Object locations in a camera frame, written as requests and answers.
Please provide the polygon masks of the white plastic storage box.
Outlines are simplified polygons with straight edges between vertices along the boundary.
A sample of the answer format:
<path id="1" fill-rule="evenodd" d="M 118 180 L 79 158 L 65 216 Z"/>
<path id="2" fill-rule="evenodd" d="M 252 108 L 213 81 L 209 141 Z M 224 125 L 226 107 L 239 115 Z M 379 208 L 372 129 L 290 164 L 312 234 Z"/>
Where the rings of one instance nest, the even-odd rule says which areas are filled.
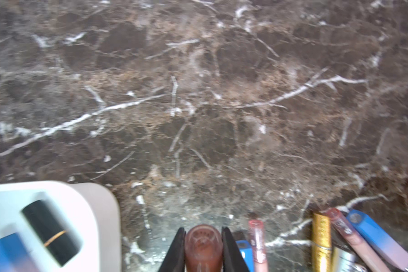
<path id="1" fill-rule="evenodd" d="M 60 266 L 21 210 L 43 200 L 72 237 L 78 253 Z M 0 184 L 0 239 L 18 233 L 42 272 L 119 272 L 122 265 L 119 204 L 111 191 L 94 183 L 32 181 Z"/>

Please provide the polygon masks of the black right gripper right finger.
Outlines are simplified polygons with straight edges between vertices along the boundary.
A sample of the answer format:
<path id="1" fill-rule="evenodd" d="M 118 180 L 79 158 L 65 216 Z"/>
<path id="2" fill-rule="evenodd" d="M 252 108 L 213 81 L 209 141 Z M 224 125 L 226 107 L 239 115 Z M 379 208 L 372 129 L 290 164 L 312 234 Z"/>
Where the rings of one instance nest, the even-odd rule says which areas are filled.
<path id="1" fill-rule="evenodd" d="M 236 240 L 228 227 L 222 227 L 223 272 L 249 272 Z"/>

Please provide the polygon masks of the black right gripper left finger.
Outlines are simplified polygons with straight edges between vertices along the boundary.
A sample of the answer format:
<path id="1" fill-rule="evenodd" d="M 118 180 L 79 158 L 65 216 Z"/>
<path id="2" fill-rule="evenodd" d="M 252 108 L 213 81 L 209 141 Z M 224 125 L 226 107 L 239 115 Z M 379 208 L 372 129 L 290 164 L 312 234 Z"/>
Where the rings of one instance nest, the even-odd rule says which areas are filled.
<path id="1" fill-rule="evenodd" d="M 185 228 L 178 229 L 158 272 L 185 272 L 186 234 Z"/>

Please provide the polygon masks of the gold glitter lipstick tube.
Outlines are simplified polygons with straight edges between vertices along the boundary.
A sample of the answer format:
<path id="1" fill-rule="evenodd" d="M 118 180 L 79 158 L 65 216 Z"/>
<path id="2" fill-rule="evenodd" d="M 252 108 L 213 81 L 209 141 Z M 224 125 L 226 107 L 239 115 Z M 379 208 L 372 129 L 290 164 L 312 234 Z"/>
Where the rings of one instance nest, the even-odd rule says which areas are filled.
<path id="1" fill-rule="evenodd" d="M 330 272 L 332 268 L 332 234 L 328 216 L 314 213 L 312 221 L 312 268 Z"/>

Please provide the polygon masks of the brown translucent lip gloss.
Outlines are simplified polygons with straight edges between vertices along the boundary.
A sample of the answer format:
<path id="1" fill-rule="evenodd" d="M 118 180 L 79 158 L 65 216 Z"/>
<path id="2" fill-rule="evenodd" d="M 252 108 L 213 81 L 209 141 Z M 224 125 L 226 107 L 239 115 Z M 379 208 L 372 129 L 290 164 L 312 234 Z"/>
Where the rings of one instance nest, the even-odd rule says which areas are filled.
<path id="1" fill-rule="evenodd" d="M 223 243 L 221 233 L 211 225 L 201 224 L 189 230 L 185 237 L 187 272 L 221 272 Z"/>

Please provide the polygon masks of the clear pink lip gloss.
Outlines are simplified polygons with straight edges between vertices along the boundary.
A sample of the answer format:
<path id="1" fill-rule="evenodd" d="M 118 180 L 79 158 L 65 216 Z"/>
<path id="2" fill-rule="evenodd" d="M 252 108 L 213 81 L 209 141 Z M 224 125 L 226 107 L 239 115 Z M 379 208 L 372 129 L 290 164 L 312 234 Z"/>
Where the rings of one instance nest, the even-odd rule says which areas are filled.
<path id="1" fill-rule="evenodd" d="M 255 272 L 268 272 L 269 265 L 266 255 L 265 247 L 265 227 L 264 222 L 258 219 L 250 220 L 249 236 L 250 244 L 253 251 L 253 260 L 255 266 Z"/>

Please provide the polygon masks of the black lipstick tube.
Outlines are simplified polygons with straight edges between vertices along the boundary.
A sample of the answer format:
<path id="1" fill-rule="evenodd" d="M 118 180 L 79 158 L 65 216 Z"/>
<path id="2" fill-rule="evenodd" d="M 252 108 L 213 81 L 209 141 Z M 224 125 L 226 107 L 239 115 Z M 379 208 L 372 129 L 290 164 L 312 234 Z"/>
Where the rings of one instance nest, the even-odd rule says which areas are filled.
<path id="1" fill-rule="evenodd" d="M 22 209 L 22 214 L 43 247 L 60 267 L 65 266 L 79 252 L 79 247 L 68 230 L 54 215 L 47 202 L 37 200 Z"/>

